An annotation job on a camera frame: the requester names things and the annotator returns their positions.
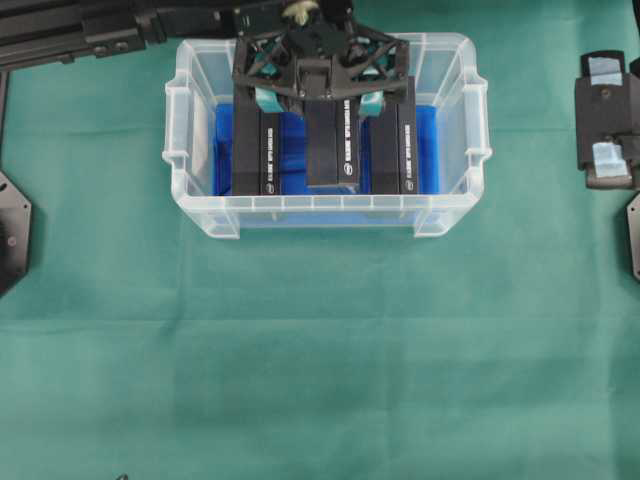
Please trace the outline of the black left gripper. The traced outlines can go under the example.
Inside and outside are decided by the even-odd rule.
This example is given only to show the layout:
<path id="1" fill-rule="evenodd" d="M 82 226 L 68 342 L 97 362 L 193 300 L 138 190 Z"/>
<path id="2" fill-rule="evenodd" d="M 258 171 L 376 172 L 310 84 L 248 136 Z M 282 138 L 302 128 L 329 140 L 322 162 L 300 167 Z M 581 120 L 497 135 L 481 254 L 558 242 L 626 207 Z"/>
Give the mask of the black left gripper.
<path id="1" fill-rule="evenodd" d="M 258 1 L 232 11 L 232 79 L 264 113 L 282 105 L 360 99 L 378 117 L 408 90 L 407 41 L 359 23 L 350 1 Z"/>

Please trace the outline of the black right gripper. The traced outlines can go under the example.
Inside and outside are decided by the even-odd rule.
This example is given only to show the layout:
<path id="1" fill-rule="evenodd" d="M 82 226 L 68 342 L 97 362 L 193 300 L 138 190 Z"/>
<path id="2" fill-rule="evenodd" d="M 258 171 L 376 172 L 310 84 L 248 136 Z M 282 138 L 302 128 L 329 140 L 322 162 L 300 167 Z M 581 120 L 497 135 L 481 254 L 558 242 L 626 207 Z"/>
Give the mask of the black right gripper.
<path id="1" fill-rule="evenodd" d="M 589 189 L 639 187 L 639 61 L 621 50 L 580 57 L 574 88 L 577 168 Z"/>

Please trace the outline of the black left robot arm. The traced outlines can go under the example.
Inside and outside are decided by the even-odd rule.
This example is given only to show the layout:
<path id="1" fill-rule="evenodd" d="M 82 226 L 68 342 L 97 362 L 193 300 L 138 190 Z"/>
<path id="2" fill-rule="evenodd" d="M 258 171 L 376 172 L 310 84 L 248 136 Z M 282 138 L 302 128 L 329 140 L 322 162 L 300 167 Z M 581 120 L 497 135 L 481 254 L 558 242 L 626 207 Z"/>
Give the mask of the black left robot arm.
<path id="1" fill-rule="evenodd" d="M 409 87 L 405 40 L 359 23 L 350 1 L 4 1 L 1 70 L 232 40 L 234 84 L 265 113 L 357 100 L 377 116 Z"/>

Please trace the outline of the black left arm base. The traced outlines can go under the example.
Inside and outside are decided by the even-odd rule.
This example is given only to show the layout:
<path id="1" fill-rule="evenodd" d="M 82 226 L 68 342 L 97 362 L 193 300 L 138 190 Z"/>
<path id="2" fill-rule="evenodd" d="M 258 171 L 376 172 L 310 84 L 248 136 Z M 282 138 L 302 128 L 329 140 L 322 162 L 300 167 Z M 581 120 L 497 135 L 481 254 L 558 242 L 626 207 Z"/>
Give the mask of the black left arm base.
<path id="1" fill-rule="evenodd" d="M 5 295 L 28 272 L 31 202 L 1 173 L 1 295 Z"/>

